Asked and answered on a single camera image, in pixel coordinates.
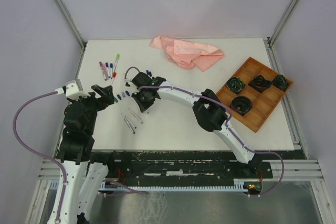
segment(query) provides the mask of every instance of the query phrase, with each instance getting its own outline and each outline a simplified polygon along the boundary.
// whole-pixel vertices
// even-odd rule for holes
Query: table
[[[94,84],[102,87],[110,85],[111,80],[105,81],[102,76],[99,61],[114,63],[116,55],[120,54],[117,76],[113,83],[114,96],[121,95],[125,90],[130,93],[136,90],[133,85],[130,88],[126,87],[123,81],[123,75],[130,66],[136,66],[143,72],[148,69],[153,76],[164,77],[187,89],[204,91],[209,88],[216,93],[248,57],[270,66],[261,38],[188,40],[216,46],[224,52],[225,57],[207,71],[201,72],[196,67],[186,70],[169,62],[164,51],[149,47],[151,40],[148,39],[90,40],[78,78],[87,92],[91,91],[90,87]],[[128,77],[132,78],[136,73],[136,70],[131,70]],[[140,125],[128,112],[128,108],[136,112],[144,123]],[[121,113],[134,119],[138,127],[136,134],[130,132]],[[281,103],[257,133],[234,118],[232,125],[256,150],[294,150]],[[191,109],[171,101],[156,100],[148,114],[141,114],[131,97],[123,98],[98,113],[93,138],[96,140],[94,150],[229,150],[214,133],[199,127]]]

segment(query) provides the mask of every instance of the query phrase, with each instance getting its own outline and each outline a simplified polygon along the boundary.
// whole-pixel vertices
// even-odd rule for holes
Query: pink cloth
[[[165,50],[168,60],[181,68],[197,66],[203,72],[224,57],[223,51],[217,47],[161,35],[152,40],[150,47]]]

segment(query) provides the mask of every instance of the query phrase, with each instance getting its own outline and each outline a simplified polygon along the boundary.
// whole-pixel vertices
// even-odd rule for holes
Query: gray floor
[[[264,183],[264,189],[273,186]],[[40,224],[47,223],[50,191]],[[242,193],[152,192],[104,199],[97,196],[90,224],[322,224],[310,183],[282,183],[260,198]]]

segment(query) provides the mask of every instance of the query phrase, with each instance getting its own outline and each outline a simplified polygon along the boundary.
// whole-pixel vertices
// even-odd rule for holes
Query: white wall
[[[85,40],[271,36],[290,0],[64,0]]]
[[[301,0],[276,43],[308,150],[336,203],[336,1]]]
[[[0,0],[0,222],[24,223],[42,160],[19,145],[12,121],[27,100],[73,78],[80,47],[53,0]],[[45,98],[19,117],[26,143],[52,154],[66,100]]]

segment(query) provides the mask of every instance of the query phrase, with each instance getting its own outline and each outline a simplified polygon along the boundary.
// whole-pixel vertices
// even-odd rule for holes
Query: wooden box
[[[286,78],[289,82],[289,87],[285,92],[272,84],[270,88],[260,93],[248,85],[252,79],[258,75],[264,76],[266,80],[273,81],[279,73],[250,57],[232,76],[238,77],[244,82],[245,86],[241,92],[239,94],[235,94],[225,86],[226,83],[217,92],[219,100],[228,107],[230,107],[232,100],[240,95],[245,96],[252,101],[253,107],[244,116],[234,110],[232,110],[232,112],[235,119],[254,132],[257,132],[261,128],[266,119],[293,84],[291,80]]]

